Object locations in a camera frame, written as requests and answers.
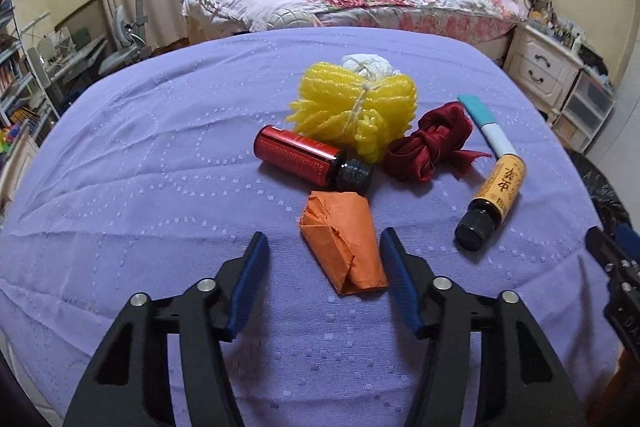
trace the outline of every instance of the metal screw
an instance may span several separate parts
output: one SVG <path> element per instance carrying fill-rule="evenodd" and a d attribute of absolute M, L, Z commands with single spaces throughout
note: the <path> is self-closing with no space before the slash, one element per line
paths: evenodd
<path fill-rule="evenodd" d="M 201 292 L 210 292 L 216 289 L 216 282 L 213 279 L 203 279 L 198 282 L 198 290 Z"/>
<path fill-rule="evenodd" d="M 502 300 L 508 302 L 509 304 L 515 304 L 520 300 L 520 297 L 518 297 L 518 294 L 516 292 L 507 290 L 506 292 L 502 292 Z"/>
<path fill-rule="evenodd" d="M 453 286 L 451 281 L 446 277 L 436 277 L 433 280 L 433 285 L 436 286 L 438 290 L 449 290 Z"/>
<path fill-rule="evenodd" d="M 136 293 L 135 295 L 132 296 L 132 298 L 129 299 L 129 302 L 131 303 L 132 306 L 142 306 L 143 304 L 146 304 L 148 300 L 149 299 L 145 294 Z"/>

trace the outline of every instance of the crumpled orange paper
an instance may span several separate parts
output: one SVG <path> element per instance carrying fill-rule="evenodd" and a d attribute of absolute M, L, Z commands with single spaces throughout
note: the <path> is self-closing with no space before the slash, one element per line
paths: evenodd
<path fill-rule="evenodd" d="M 366 198 L 355 192 L 311 192 L 298 225 L 340 295 L 386 288 Z"/>

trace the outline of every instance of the yellow foam net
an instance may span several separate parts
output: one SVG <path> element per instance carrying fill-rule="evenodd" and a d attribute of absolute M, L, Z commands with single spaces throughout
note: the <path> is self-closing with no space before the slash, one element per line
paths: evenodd
<path fill-rule="evenodd" d="M 289 104 L 293 131 L 352 148 L 369 163 L 384 157 L 415 118 L 415 84 L 405 74 L 369 82 L 328 62 L 313 64 L 300 80 L 300 99 Z"/>

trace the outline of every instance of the black plastic bag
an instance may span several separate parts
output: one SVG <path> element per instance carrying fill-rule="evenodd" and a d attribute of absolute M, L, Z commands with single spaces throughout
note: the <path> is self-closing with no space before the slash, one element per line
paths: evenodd
<path fill-rule="evenodd" d="M 579 172 L 584 186 L 587 187 L 591 202 L 604 226 L 604 232 L 615 239 L 618 225 L 626 223 L 633 228 L 625 205 L 622 204 L 604 174 L 579 152 L 567 150 L 567 154 Z"/>

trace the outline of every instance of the dark red ribbon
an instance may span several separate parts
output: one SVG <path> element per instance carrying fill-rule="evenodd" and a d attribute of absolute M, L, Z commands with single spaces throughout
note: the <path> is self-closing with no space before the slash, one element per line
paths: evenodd
<path fill-rule="evenodd" d="M 458 176 L 486 152 L 461 150 L 473 124 L 460 102 L 449 102 L 430 110 L 418 121 L 418 130 L 389 144 L 384 166 L 389 175 L 403 182 L 426 182 L 438 163 L 447 161 Z"/>

